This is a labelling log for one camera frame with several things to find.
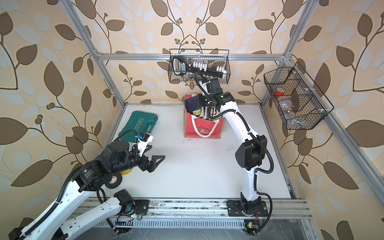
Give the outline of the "red and burlap canvas bag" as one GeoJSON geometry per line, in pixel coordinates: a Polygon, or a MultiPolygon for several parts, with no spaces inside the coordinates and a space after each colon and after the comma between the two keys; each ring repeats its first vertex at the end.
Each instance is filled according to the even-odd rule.
{"type": "Polygon", "coordinates": [[[184,103],[184,137],[195,139],[220,139],[223,126],[226,120],[224,118],[218,120],[205,120],[191,115],[186,110],[184,103]]]}

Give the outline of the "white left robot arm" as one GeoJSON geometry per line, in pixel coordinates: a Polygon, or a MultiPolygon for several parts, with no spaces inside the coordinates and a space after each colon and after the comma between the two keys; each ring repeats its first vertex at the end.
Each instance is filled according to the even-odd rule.
{"type": "Polygon", "coordinates": [[[93,161],[73,170],[66,178],[58,197],[35,220],[9,233],[11,240],[72,240],[99,222],[116,215],[136,210],[133,197],[127,190],[115,193],[111,198],[78,217],[69,216],[94,193],[101,193],[113,175],[140,168],[153,172],[165,156],[152,156],[145,152],[152,146],[139,142],[132,147],[128,142],[116,140],[107,145],[93,161]]]}

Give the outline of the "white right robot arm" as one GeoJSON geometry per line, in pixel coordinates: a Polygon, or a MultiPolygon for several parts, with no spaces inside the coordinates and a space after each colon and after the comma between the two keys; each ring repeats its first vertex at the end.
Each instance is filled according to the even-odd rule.
{"type": "Polygon", "coordinates": [[[235,153],[238,165],[245,170],[240,208],[245,216],[254,216],[262,207],[262,196],[270,198],[258,190],[258,175],[271,174],[275,168],[267,138],[252,129],[232,94],[223,92],[218,78],[207,79],[202,73],[195,73],[194,80],[202,91],[203,106],[208,107],[208,118],[225,118],[240,142],[235,153]]]}

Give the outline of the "yellow tape roll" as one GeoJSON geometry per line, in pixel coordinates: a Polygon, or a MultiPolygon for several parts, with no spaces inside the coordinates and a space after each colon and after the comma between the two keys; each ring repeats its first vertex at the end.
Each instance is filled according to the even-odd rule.
{"type": "Polygon", "coordinates": [[[125,171],[122,171],[120,172],[121,175],[128,175],[129,173],[132,172],[133,169],[129,169],[129,170],[125,170],[125,171]]]}

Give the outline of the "green plastic tool case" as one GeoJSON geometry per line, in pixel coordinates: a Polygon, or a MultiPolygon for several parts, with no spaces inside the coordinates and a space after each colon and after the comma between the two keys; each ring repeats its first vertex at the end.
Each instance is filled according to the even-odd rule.
{"type": "Polygon", "coordinates": [[[158,116],[153,113],[134,111],[132,112],[129,120],[124,125],[123,129],[119,132],[118,137],[120,140],[124,140],[129,143],[135,142],[135,133],[129,132],[123,135],[128,130],[135,130],[139,135],[141,132],[146,132],[151,134],[156,122],[158,121],[158,116]]]}

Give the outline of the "socket wrench set in basket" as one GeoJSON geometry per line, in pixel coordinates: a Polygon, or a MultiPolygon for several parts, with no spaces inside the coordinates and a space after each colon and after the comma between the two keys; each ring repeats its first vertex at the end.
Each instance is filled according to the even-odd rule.
{"type": "Polygon", "coordinates": [[[228,75],[226,67],[214,67],[213,65],[209,67],[208,63],[183,56],[171,57],[171,65],[173,73],[180,77],[183,77],[184,75],[190,77],[195,73],[202,73],[206,78],[224,79],[228,75]]]}

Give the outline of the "black tape roll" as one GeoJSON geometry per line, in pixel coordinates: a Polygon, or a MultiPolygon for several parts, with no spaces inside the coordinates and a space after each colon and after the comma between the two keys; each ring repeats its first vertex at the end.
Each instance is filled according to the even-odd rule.
{"type": "Polygon", "coordinates": [[[116,173],[112,175],[112,179],[105,183],[106,188],[115,189],[122,183],[122,175],[120,173],[116,173]]]}

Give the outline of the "red tape roll in basket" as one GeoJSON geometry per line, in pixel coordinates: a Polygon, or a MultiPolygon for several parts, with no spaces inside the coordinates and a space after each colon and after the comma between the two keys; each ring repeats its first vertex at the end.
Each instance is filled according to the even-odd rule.
{"type": "Polygon", "coordinates": [[[276,96],[283,96],[285,94],[285,89],[284,88],[276,88],[275,90],[275,95],[276,96]]]}

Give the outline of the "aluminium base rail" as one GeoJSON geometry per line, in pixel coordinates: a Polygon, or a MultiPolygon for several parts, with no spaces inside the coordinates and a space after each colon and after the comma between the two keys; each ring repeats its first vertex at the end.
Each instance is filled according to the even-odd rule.
{"type": "Polygon", "coordinates": [[[248,222],[263,222],[267,218],[305,223],[312,220],[304,200],[262,200],[253,213],[245,213],[238,199],[136,199],[136,210],[130,215],[113,216],[111,222],[119,228],[217,228],[243,229],[248,222]]]}

